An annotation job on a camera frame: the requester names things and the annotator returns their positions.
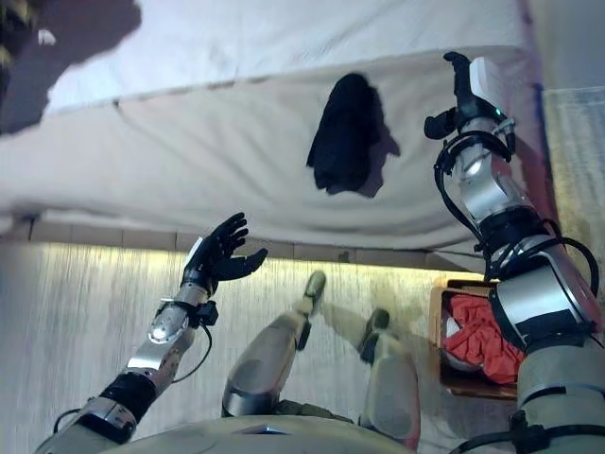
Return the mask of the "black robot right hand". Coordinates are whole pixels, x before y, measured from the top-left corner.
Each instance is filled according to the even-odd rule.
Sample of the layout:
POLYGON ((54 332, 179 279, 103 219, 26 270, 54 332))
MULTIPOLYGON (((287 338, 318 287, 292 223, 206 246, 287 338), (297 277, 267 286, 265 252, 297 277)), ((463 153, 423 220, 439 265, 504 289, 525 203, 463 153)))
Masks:
POLYGON ((473 120, 487 118, 494 122, 506 119, 506 87, 500 68, 485 57, 470 60, 450 51, 443 55, 454 69, 456 105, 424 120, 428 139, 441 140, 454 131, 462 132, 473 120))

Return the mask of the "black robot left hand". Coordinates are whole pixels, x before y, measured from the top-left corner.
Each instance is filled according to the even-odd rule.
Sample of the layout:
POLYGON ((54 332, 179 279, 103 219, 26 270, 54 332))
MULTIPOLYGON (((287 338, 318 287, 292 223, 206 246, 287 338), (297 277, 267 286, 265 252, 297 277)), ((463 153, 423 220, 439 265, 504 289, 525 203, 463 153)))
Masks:
POLYGON ((268 256, 267 249, 247 256, 234 254, 246 243, 247 224, 245 214, 237 213, 199 241, 183 269, 181 287, 194 285, 212 296, 220 282, 241 279, 257 271, 268 256))

